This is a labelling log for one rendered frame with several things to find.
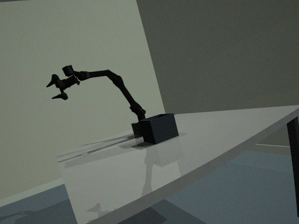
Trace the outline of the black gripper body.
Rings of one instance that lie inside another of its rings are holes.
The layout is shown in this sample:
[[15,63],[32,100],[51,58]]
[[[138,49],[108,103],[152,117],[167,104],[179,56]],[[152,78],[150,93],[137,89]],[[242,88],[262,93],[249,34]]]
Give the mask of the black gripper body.
[[[57,79],[59,79],[59,76],[57,76],[56,74],[53,74],[52,75],[52,78],[54,81],[56,81]],[[66,84],[65,88],[63,90],[65,90],[66,88],[70,87],[70,84],[68,83],[67,79],[64,79],[64,83]],[[63,100],[67,100],[68,99],[68,96],[67,94],[63,91],[63,90],[60,90],[61,91],[61,97]]]

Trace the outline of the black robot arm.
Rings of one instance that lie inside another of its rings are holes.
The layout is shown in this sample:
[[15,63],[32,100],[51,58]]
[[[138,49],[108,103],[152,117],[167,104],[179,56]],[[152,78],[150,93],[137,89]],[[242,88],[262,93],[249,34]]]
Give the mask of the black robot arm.
[[[103,70],[103,71],[94,71],[94,72],[88,72],[88,71],[74,71],[71,65],[65,66],[62,68],[64,74],[69,77],[67,78],[68,83],[70,86],[74,85],[77,83],[77,85],[80,84],[80,81],[84,81],[93,77],[101,77],[101,76],[107,76],[123,93],[127,101],[130,103],[130,109],[132,112],[134,112],[137,117],[138,121],[145,118],[145,113],[146,111],[142,109],[142,107],[134,101],[132,96],[130,95],[129,91],[126,89],[124,86],[123,80],[121,76],[116,75],[115,73],[111,72],[110,70]],[[70,77],[71,76],[71,77]],[[78,81],[80,80],[80,81]],[[66,86],[63,80],[57,79],[54,84],[56,85],[57,88],[60,88],[63,90]]]

